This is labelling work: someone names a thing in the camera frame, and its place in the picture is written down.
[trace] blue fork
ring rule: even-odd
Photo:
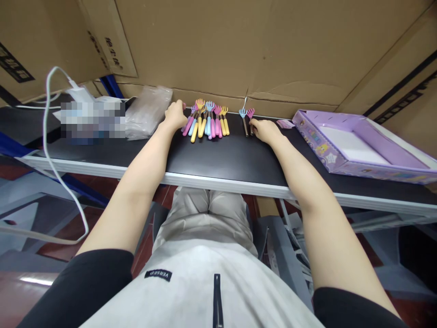
[[[247,110],[242,108],[238,111],[238,113],[240,114],[241,118],[243,119],[244,132],[246,132],[246,137],[248,137],[249,135],[247,134],[246,120],[244,119],[246,117]]]
[[[211,111],[213,108],[215,108],[215,103],[213,102],[207,102],[205,104],[206,109],[208,110],[208,120],[206,123],[206,128],[205,128],[205,134],[206,135],[211,135]]]

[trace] black sleeve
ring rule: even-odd
[[[326,328],[408,328],[382,306],[337,288],[318,288],[313,297],[314,314]]]
[[[74,257],[17,328],[77,328],[132,281],[133,254],[105,249]]]

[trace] purple tray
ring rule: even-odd
[[[299,110],[292,121],[330,173],[420,185],[437,181],[435,159],[362,115]],[[349,158],[321,127],[352,132],[389,163]]]

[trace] hand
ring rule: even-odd
[[[187,124],[188,119],[183,114],[184,109],[185,104],[180,99],[167,108],[164,123],[169,129],[176,131]]]
[[[284,137],[275,122],[268,120],[258,121],[253,118],[250,120],[249,124],[253,125],[256,137],[270,146],[275,140],[280,140]]]

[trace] right hand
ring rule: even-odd
[[[254,127],[254,134],[256,137],[264,141],[266,144],[271,145],[273,141],[282,138],[284,135],[279,131],[278,126],[275,122],[262,120],[258,121],[253,118],[250,120],[249,124]]]

